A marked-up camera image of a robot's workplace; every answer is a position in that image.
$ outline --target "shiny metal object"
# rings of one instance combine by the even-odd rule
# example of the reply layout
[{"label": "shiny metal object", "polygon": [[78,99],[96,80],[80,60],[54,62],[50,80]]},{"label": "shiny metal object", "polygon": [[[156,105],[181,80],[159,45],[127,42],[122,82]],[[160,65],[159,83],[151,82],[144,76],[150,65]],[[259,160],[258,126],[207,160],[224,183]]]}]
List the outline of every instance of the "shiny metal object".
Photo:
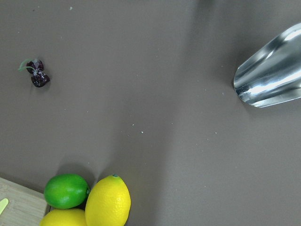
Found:
[{"label": "shiny metal object", "polygon": [[251,56],[237,70],[234,89],[247,104],[267,107],[301,97],[301,23]]}]

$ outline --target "green lime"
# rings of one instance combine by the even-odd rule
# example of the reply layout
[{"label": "green lime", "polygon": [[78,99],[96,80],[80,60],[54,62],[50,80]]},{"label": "green lime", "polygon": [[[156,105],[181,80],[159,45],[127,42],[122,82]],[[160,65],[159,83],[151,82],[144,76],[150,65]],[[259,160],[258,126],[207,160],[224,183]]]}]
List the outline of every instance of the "green lime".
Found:
[{"label": "green lime", "polygon": [[46,184],[46,202],[57,209],[69,209],[84,202],[90,193],[87,182],[77,174],[61,174]]}]

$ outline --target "lemon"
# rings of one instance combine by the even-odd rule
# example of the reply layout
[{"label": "lemon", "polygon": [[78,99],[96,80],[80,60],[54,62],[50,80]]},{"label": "lemon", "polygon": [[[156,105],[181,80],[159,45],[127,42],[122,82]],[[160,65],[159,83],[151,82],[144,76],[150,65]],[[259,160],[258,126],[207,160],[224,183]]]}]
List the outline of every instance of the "lemon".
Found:
[{"label": "lemon", "polygon": [[61,174],[48,181],[44,197],[54,208],[69,209],[82,204],[89,193],[89,185],[80,175]]},{"label": "lemon", "polygon": [[80,209],[53,210],[41,221],[40,226],[87,226],[85,212]]},{"label": "lemon", "polygon": [[116,174],[100,180],[86,203],[87,226],[123,226],[128,218],[131,198],[126,184]]}]

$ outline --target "light wood surface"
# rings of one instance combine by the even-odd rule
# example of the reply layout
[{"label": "light wood surface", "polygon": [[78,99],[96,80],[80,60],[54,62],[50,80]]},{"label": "light wood surface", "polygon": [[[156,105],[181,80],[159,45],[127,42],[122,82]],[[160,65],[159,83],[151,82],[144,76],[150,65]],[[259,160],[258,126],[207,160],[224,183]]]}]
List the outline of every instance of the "light wood surface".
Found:
[{"label": "light wood surface", "polygon": [[48,211],[42,193],[0,178],[0,200],[9,203],[0,215],[0,226],[38,226]]}]

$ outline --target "wooden board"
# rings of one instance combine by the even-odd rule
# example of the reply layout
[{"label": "wooden board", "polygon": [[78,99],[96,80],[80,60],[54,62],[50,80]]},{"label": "wooden board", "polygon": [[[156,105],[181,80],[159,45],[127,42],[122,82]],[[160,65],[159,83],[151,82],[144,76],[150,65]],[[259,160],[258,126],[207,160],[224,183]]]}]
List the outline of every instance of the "wooden board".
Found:
[{"label": "wooden board", "polygon": [[49,207],[42,193],[0,178],[0,200],[9,203],[0,215],[0,226],[38,226]]}]

